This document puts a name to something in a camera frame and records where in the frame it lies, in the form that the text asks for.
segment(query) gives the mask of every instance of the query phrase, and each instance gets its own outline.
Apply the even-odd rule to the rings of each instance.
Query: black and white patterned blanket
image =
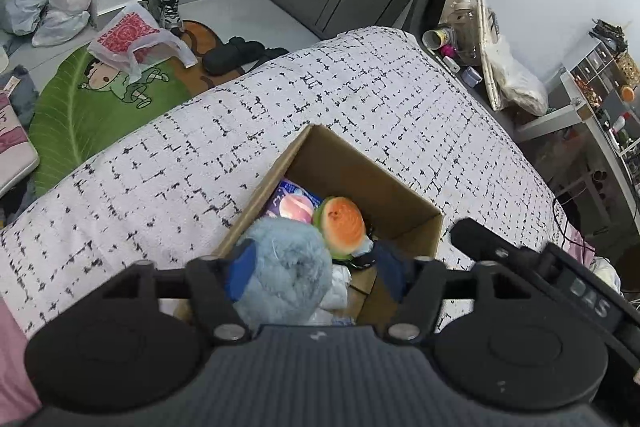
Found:
[[[162,115],[2,230],[0,292],[20,327],[31,336],[137,259],[170,268],[211,253],[310,122],[442,210],[438,257],[450,267],[470,265],[448,240],[460,217],[517,245],[561,238],[551,192],[491,115],[411,36],[371,27],[269,62]],[[466,309],[446,303],[443,323]]]

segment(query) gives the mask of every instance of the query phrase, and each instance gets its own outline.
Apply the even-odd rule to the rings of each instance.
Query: brown rug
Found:
[[[242,68],[220,76],[213,76],[204,70],[202,67],[202,57],[204,54],[223,44],[220,38],[208,26],[197,21],[185,21],[184,34],[181,38],[187,43],[188,47],[190,47],[198,59],[198,63],[191,68],[185,68],[176,57],[172,57],[168,63],[174,68],[175,76],[187,87],[191,96],[196,96],[212,87],[221,86],[225,82],[235,80],[244,74]]]

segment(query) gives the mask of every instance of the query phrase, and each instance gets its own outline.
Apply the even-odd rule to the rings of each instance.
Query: black cable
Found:
[[[636,188],[634,187],[633,182],[631,182],[631,190],[632,190],[632,194],[634,195],[634,203],[635,203],[636,209],[634,210],[634,213],[631,216],[631,223],[629,224],[628,227],[626,227],[626,229],[634,229],[636,227],[636,216],[638,215],[638,210],[640,208],[640,205],[638,203],[638,200],[639,200],[640,196],[638,195],[638,192],[636,191]],[[584,241],[584,236],[582,235],[582,233],[580,233],[579,230],[578,230],[578,233],[580,233],[580,237],[582,238],[583,245],[580,245],[580,243],[576,243],[575,241],[572,241],[562,231],[562,226],[560,225],[560,222],[558,221],[558,216],[556,216],[556,202],[558,202],[560,204],[560,206],[562,207],[562,203],[558,200],[558,198],[554,197],[554,200],[553,200],[553,202],[551,204],[551,213],[554,215],[554,220],[556,222],[556,225],[558,226],[558,230],[562,234],[562,237],[564,237],[564,239],[567,240],[569,243],[573,243],[574,245],[577,245],[578,247],[582,247],[582,257],[583,258],[584,258],[585,250],[590,250],[593,253],[596,253],[594,248],[587,248],[586,247],[586,243]],[[611,243],[610,245],[605,247],[604,250],[609,250],[609,248],[612,248],[614,245],[619,243],[624,238],[625,238],[625,234],[622,233],[622,235],[621,235],[621,237],[619,239],[615,240],[613,243]]]
[[[584,240],[584,236],[582,235],[582,233],[580,233],[580,230],[578,230],[578,233],[580,233],[580,237],[582,238],[582,244],[577,243],[577,242],[576,242],[576,241],[574,241],[573,239],[569,239],[569,238],[567,237],[567,235],[564,233],[564,230],[562,230],[562,226],[560,225],[560,222],[558,221],[558,216],[556,216],[556,203],[559,203],[559,204],[560,204],[560,207],[562,208],[562,203],[560,203],[560,201],[558,200],[558,198],[556,198],[556,197],[554,196],[554,200],[553,200],[553,202],[551,203],[551,213],[554,215],[554,221],[556,222],[556,226],[558,227],[558,230],[559,230],[559,231],[560,231],[560,233],[562,234],[562,237],[564,237],[564,239],[565,239],[566,241],[568,241],[569,243],[573,243],[574,245],[577,245],[578,247],[581,247],[581,248],[582,248],[582,258],[583,258],[583,259],[584,259],[584,252],[585,252],[585,250],[590,250],[590,251],[592,251],[593,253],[596,253],[596,251],[595,251],[595,249],[594,249],[594,248],[591,248],[591,247],[587,248],[586,241]]]

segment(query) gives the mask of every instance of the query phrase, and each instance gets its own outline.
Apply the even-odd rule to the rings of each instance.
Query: stuffed toy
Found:
[[[252,330],[304,325],[332,283],[331,254],[321,233],[293,219],[261,217],[238,245],[247,240],[255,245],[255,268],[234,304],[244,323]]]

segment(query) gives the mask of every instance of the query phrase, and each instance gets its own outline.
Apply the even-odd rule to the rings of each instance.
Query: orange ball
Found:
[[[629,86],[622,86],[620,88],[620,96],[625,102],[633,102],[636,99],[634,90]]]

